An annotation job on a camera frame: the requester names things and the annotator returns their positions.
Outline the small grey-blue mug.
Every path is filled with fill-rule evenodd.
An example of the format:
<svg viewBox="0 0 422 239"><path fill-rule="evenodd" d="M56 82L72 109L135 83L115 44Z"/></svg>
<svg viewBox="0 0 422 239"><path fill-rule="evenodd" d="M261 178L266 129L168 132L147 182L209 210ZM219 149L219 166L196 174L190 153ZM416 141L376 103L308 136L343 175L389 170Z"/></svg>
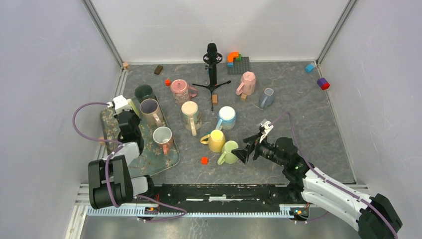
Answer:
<svg viewBox="0 0 422 239"><path fill-rule="evenodd" d="M275 98L275 92L272 88L266 88L259 100L259 107L264 109L272 104Z"/></svg>

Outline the salmon flower mug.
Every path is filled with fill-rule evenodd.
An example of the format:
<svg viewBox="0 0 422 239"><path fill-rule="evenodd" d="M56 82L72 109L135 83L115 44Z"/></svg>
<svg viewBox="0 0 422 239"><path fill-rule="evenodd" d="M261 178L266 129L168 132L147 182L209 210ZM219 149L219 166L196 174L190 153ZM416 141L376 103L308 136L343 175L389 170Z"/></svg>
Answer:
<svg viewBox="0 0 422 239"><path fill-rule="evenodd" d="M162 148L164 155L168 155L173 146L173 134L170 128L166 126L158 127L153 132L154 142Z"/></svg>

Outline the iridescent pink mug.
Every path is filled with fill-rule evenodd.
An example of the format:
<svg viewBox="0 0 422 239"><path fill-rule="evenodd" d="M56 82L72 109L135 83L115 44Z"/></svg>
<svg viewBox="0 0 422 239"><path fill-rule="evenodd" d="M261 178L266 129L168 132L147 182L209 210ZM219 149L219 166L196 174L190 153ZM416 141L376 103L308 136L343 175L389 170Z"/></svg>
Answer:
<svg viewBox="0 0 422 239"><path fill-rule="evenodd" d="M149 125L163 126L163 114L155 99L145 99L140 104L140 111Z"/></svg>

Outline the dark green mug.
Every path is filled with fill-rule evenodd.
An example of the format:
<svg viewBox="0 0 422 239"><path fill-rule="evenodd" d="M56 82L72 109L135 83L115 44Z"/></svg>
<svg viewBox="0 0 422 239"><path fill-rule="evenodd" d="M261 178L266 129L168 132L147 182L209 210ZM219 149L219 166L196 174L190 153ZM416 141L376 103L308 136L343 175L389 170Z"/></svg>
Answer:
<svg viewBox="0 0 422 239"><path fill-rule="evenodd" d="M135 97L138 99L139 103L142 103L146 99L155 99L157 97L150 85L140 85L134 91Z"/></svg>

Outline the yellow-green octagonal mug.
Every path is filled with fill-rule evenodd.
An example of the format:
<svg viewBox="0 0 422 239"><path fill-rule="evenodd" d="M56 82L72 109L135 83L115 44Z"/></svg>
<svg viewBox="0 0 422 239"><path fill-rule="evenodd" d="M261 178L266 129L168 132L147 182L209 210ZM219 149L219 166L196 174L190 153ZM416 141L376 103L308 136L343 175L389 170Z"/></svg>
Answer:
<svg viewBox="0 0 422 239"><path fill-rule="evenodd" d="M135 114L140 118L140 112L139 112L137 106L135 105L135 103L133 102L133 100L132 99L128 99L127 101L128 101L128 104L133 109L133 111L135 112Z"/></svg>

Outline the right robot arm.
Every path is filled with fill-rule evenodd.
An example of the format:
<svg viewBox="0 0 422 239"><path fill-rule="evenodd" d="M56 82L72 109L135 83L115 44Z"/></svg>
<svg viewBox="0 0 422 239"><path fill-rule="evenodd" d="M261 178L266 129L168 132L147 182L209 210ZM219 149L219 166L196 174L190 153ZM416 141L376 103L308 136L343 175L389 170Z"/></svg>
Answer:
<svg viewBox="0 0 422 239"><path fill-rule="evenodd" d="M269 144L260 134L245 138L244 148L232 153L246 163L250 155L283 167L289 180L288 198L315 204L353 227L362 239L396 239L403 223L390 200L382 194L358 192L323 173L299 154L292 139L280 137Z"/></svg>

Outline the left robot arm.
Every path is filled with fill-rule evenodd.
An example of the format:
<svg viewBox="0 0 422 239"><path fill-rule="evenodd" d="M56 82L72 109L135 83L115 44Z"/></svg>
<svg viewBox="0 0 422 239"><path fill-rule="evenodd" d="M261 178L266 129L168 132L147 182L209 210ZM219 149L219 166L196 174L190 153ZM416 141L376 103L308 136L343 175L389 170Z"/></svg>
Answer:
<svg viewBox="0 0 422 239"><path fill-rule="evenodd" d="M134 111L122 111L114 116L120 133L116 149L106 158L88 164L89 201L94 209L119 207L133 200L134 192L145 203L156 198L156 189L149 175L135 178L135 187L129 173L128 164L139 157L144 149L144 140L139 128L140 118Z"/></svg>

